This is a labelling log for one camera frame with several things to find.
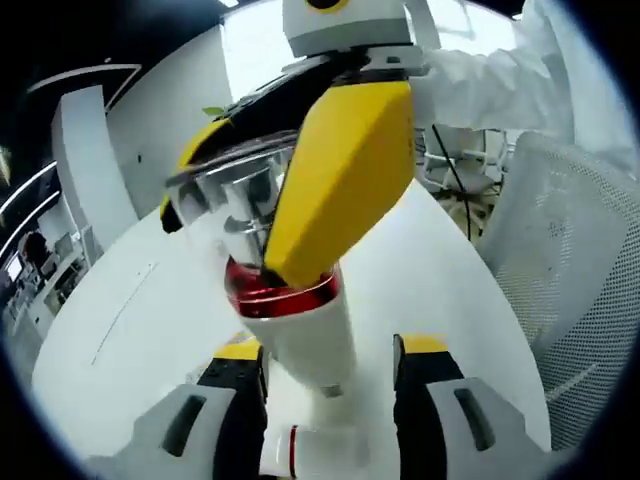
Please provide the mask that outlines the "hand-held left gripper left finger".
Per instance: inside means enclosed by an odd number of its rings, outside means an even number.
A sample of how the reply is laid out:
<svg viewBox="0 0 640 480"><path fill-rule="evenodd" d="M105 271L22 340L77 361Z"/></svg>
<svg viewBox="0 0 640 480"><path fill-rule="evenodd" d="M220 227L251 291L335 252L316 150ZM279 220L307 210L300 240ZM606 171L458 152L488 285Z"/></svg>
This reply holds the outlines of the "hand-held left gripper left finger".
<svg viewBox="0 0 640 480"><path fill-rule="evenodd" d="M259 479L267 427L263 348L234 345L194 384L176 387L136 420L134 479Z"/></svg>

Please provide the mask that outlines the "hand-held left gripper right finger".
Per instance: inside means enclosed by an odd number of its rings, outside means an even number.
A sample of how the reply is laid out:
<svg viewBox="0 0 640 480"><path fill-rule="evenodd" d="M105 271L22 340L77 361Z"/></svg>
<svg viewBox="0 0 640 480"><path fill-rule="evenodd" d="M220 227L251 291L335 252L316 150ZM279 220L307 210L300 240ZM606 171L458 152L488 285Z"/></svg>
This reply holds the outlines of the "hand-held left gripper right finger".
<svg viewBox="0 0 640 480"><path fill-rule="evenodd" d="M428 335L396 334L393 419L402 479L543 479L552 456L526 433L525 418L448 347Z"/></svg>

